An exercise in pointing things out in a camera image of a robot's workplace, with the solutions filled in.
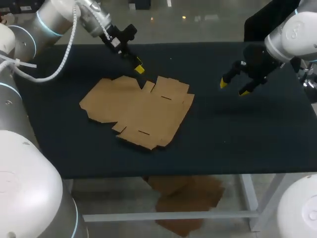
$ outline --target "robotic arm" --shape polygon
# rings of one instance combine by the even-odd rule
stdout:
[[[265,39],[263,45],[249,45],[244,51],[244,61],[236,61],[232,69],[221,79],[223,88],[231,79],[245,72],[252,81],[245,85],[239,95],[247,95],[267,82],[267,76],[289,62],[293,57],[317,63],[317,1],[302,0],[299,7],[287,19],[275,28]]]
[[[71,26],[72,41],[77,19],[137,72],[144,71],[139,58],[127,46],[134,39],[134,26],[119,31],[109,13],[94,0],[47,0],[32,20],[9,27],[0,24],[0,217],[5,218],[0,222],[1,238],[89,237],[67,186],[38,149],[13,80],[12,69],[19,71],[8,61],[31,60]]]
[[[29,61],[55,44],[73,26],[75,5],[77,18],[92,37],[100,37],[112,52],[128,60],[137,72],[144,71],[140,59],[127,46],[128,41],[134,39],[136,28],[131,24],[119,31],[112,24],[110,14],[95,0],[47,0],[32,20],[10,25],[16,41],[14,59]]]

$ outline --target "white metal bar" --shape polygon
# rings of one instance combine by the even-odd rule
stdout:
[[[84,215],[85,222],[117,222],[144,220],[175,220],[175,219],[224,219],[224,218],[255,218],[256,211],[237,212],[155,212],[127,214]]]
[[[249,211],[256,211],[258,208],[258,199],[254,190],[251,175],[240,175],[244,198]]]
[[[259,217],[250,219],[250,228],[253,232],[263,230],[272,217],[286,189],[301,178],[301,174],[276,174],[268,190],[259,203]]]

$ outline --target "black table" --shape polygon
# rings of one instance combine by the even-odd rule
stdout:
[[[220,90],[244,43],[131,46],[149,77],[190,84],[195,99],[173,141],[148,151],[115,137],[113,124],[88,119],[81,99],[102,78],[135,76],[103,45],[73,46],[57,80],[34,84],[17,78],[43,154],[64,179],[145,175],[255,174],[317,171],[317,120],[289,65],[253,94],[238,96],[249,80],[238,76]],[[50,75],[65,46],[34,61],[34,76]]]

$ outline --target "concrete floor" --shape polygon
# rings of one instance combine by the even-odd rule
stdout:
[[[270,0],[152,0],[151,10],[129,10],[127,0],[104,0],[113,23],[120,29],[132,23],[138,29],[132,44],[242,41],[245,20]],[[19,16],[19,21],[32,15]],[[58,44],[66,44],[69,33]],[[75,44],[102,44],[78,27]],[[216,209],[245,208],[237,176],[217,176],[226,188]],[[254,175],[258,198],[261,198],[273,175]],[[113,178],[76,180],[73,195],[84,214],[129,213],[154,211],[158,193],[152,191],[141,178]],[[178,237],[153,221],[110,222],[88,224],[90,237]],[[190,238],[278,238],[276,221],[272,219],[265,231],[251,233],[243,219],[205,220],[201,229]]]

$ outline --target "white cable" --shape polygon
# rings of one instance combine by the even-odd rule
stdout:
[[[4,70],[5,67],[9,66],[10,64],[12,64],[12,62],[7,61],[7,60],[0,63],[0,73],[2,72],[2,70]]]
[[[92,10],[89,6],[83,5],[85,8],[88,9],[88,11],[91,12],[91,14],[94,16],[94,18],[97,20],[98,24],[101,26],[107,40],[111,41],[111,36],[109,35],[109,33],[106,31],[105,27],[103,26],[103,24],[101,23],[101,21],[99,20],[99,17],[97,16],[97,14],[94,12],[94,10]]]
[[[20,69],[18,69],[17,66],[14,66],[14,68],[13,68],[15,73],[17,73],[19,76],[24,77],[24,78],[26,78],[26,79],[28,79],[28,80],[30,80],[32,82],[42,83],[42,82],[47,82],[47,81],[50,81],[50,80],[54,79],[61,72],[61,70],[65,66],[65,63],[67,61],[67,58],[68,58],[68,55],[69,55],[69,52],[70,52],[70,49],[71,49],[71,46],[73,44],[73,40],[74,40],[74,37],[75,37],[76,26],[77,26],[77,8],[76,8],[77,5],[82,5],[82,4],[80,2],[78,2],[78,1],[75,1],[75,4],[73,6],[73,16],[74,16],[74,18],[73,18],[73,28],[72,28],[72,32],[71,32],[71,35],[70,35],[70,39],[69,39],[69,42],[68,42],[68,46],[67,46],[65,55],[63,57],[62,62],[59,65],[58,69],[51,76],[46,77],[46,78],[34,78],[34,77],[24,73]],[[91,14],[97,20],[98,24],[101,26],[101,28],[103,30],[103,33],[105,34],[106,38],[109,41],[111,41],[111,37],[110,37],[109,33],[106,31],[105,27],[102,25],[102,23],[99,20],[99,17],[97,16],[97,14],[89,6],[85,6],[85,5],[83,5],[83,6],[86,7],[88,9],[88,11],[91,12]]]
[[[11,63],[14,63],[16,65],[18,64],[18,66],[23,65],[23,66],[30,67],[30,68],[37,67],[36,64],[21,62],[19,59],[11,59],[11,58],[9,58],[7,56],[3,56],[3,55],[0,55],[0,58],[7,60],[7,61],[10,61]]]
[[[43,82],[47,82],[47,81],[52,80],[53,78],[55,78],[61,72],[61,70],[63,69],[63,67],[64,67],[64,65],[66,63],[66,60],[68,58],[68,55],[69,55],[69,52],[70,52],[70,49],[71,49],[71,46],[73,44],[74,37],[75,37],[76,26],[77,26],[77,7],[76,7],[76,4],[74,4],[74,6],[73,6],[73,16],[74,16],[73,17],[73,28],[72,28],[71,35],[70,35],[70,38],[69,38],[69,42],[68,42],[68,45],[67,45],[63,60],[61,61],[61,63],[59,65],[59,67],[57,68],[57,70],[49,77],[46,77],[46,78],[34,78],[34,77],[26,74],[25,72],[21,71],[20,69],[18,69],[15,66],[14,67],[14,71],[19,76],[21,76],[23,78],[26,78],[26,79],[28,79],[28,80],[30,80],[32,82],[43,83]]]

